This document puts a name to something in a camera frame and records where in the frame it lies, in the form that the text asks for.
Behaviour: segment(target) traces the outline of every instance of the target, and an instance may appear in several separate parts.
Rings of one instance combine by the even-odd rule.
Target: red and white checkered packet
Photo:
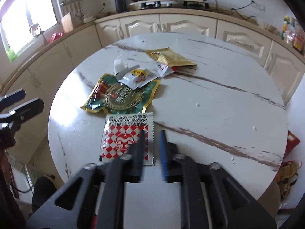
[[[144,152],[144,165],[153,164],[154,119],[153,113],[109,114],[106,116],[105,129],[101,142],[100,160],[108,163],[128,152],[129,145],[139,140],[145,132],[147,147]]]

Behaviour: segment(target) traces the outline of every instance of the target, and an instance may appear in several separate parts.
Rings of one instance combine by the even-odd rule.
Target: person's leg
[[[39,177],[34,186],[32,211],[36,212],[57,191],[56,187],[46,177]]]

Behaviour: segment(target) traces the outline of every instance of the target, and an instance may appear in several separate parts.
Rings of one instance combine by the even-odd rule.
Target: black cup
[[[115,9],[118,13],[125,12],[126,8],[126,0],[114,0],[115,1]]]

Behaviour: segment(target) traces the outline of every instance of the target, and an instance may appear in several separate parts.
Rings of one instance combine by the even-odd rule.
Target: electrical outlet
[[[260,11],[266,12],[266,6],[260,3],[257,3],[254,0],[251,0],[252,4],[250,6],[259,9]]]

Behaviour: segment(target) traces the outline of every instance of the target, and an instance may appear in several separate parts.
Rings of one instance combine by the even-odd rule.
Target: white marble table top
[[[143,183],[126,185],[126,229],[180,228],[179,186],[161,177],[159,130],[196,162],[219,162],[256,199],[273,180],[286,147],[288,119],[280,93],[243,50],[200,34],[144,34],[94,53],[58,90],[48,137],[65,182],[86,163],[100,164],[105,115],[80,109],[100,76],[113,73],[121,53],[129,66],[152,69],[143,50],[165,47],[198,66],[162,79],[147,108],[155,116],[157,164],[144,168]]]

